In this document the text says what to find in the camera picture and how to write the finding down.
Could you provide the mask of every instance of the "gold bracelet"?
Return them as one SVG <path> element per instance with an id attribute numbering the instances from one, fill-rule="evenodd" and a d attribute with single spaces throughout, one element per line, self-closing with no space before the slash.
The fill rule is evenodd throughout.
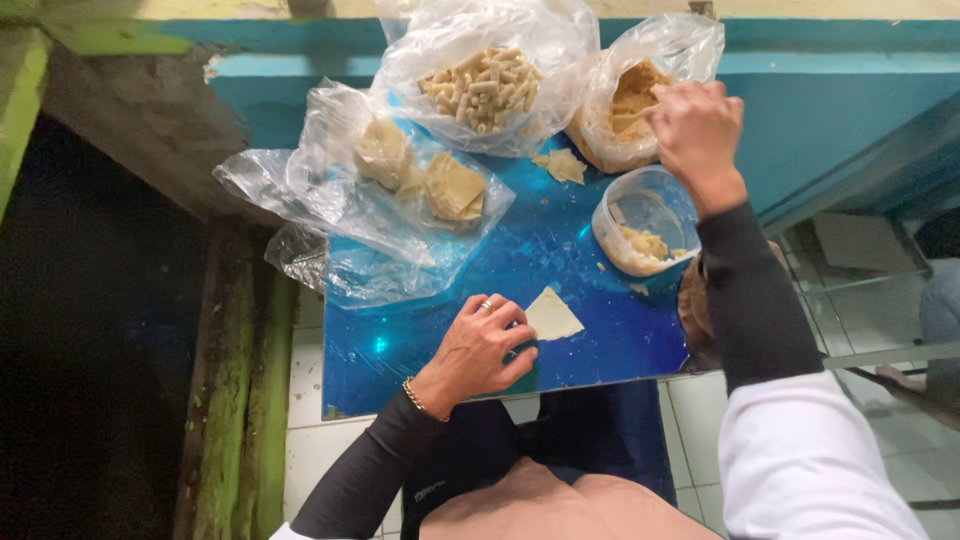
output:
<path id="1" fill-rule="evenodd" d="M 413 377 L 408 377 L 407 380 L 403 382 L 403 391 L 407 393 L 407 397 L 410 398 L 410 401 L 414 403 L 414 406 L 416 408 L 422 410 L 423 412 L 426 412 L 426 409 L 423 408 L 423 404 L 420 403 L 420 398 L 418 398 L 417 394 L 414 394 L 414 391 L 410 389 L 410 381 L 413 379 L 414 379 Z M 440 421 L 449 422 L 450 417 L 447 416 L 446 418 L 441 418 Z"/>

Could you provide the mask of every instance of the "tiled floor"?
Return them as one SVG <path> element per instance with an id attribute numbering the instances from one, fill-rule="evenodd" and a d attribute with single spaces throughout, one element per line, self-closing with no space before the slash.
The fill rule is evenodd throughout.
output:
<path id="1" fill-rule="evenodd" d="M 815 238 L 788 232 L 779 238 L 798 292 L 832 286 L 842 277 L 818 262 Z M 914 294 L 922 280 L 907 278 L 876 288 L 844 289 L 806 296 L 804 303 L 818 345 L 832 356 L 908 346 L 916 331 Z M 300 296 L 294 330 L 284 515 L 293 519 L 324 471 L 373 417 L 324 422 L 321 411 L 323 309 L 315 293 Z M 900 366 L 912 367 L 910 364 Z M 911 501 L 960 497 L 960 433 L 949 431 L 876 386 L 847 372 L 838 374 L 852 402 L 866 415 L 884 456 L 887 472 Z M 727 406 L 722 373 L 661 381 L 660 414 L 677 488 L 678 506 L 690 517 L 726 535 L 723 490 L 719 484 L 717 436 Z M 505 402 L 515 422 L 533 420 L 536 397 Z M 960 510 L 921 512 L 931 538 L 960 537 Z M 399 499 L 390 508 L 378 538 L 398 540 Z"/>
<path id="2" fill-rule="evenodd" d="M 885 351 L 910 347 L 920 337 L 923 276 L 831 267 L 806 224 L 776 240 L 803 293 L 804 311 L 821 351 L 830 356 Z M 884 277 L 890 279 L 835 288 Z"/>

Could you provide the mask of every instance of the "hand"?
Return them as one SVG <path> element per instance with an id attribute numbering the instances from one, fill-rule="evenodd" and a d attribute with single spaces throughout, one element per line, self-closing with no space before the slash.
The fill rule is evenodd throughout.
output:
<path id="1" fill-rule="evenodd" d="M 747 200 L 733 166 L 743 123 L 743 100 L 723 83 L 685 82 L 651 88 L 660 104 L 644 111 L 657 135 L 660 160 L 690 193 L 703 220 Z"/>
<path id="2" fill-rule="evenodd" d="M 536 347 L 524 349 L 503 364 L 503 357 L 513 347 L 537 337 L 527 325 L 526 313 L 499 294 L 489 298 L 491 312 L 480 307 L 487 300 L 485 294 L 467 299 L 437 355 L 410 381 L 420 404 L 436 418 L 446 418 L 453 406 L 466 398 L 506 390 L 533 369 Z M 507 329 L 514 321 L 516 326 Z"/>

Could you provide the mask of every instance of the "dark doorway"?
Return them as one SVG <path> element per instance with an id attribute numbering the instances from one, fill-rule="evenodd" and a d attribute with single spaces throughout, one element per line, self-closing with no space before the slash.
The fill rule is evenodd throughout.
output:
<path id="1" fill-rule="evenodd" d="M 4 537 L 170 537 L 206 235 L 37 120 L 0 230 Z"/>

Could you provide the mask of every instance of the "blue table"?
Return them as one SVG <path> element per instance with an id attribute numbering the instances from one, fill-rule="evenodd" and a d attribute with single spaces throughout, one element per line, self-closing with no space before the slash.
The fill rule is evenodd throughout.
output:
<path id="1" fill-rule="evenodd" d="M 563 134 L 546 145 L 564 147 L 573 145 Z M 505 395 L 649 378 L 674 373 L 686 360 L 677 316 L 686 263 L 651 278 L 627 276 L 590 230 L 593 210 L 616 175 L 589 167 L 586 185 L 560 184 L 527 159 L 473 157 L 515 191 L 516 200 L 444 293 L 366 309 L 326 304 L 325 419 L 384 406 L 403 379 L 430 360 L 471 294 L 498 292 L 527 307 L 549 285 L 586 328 L 541 342 L 533 371 Z M 649 296 L 631 283 L 644 284 Z"/>

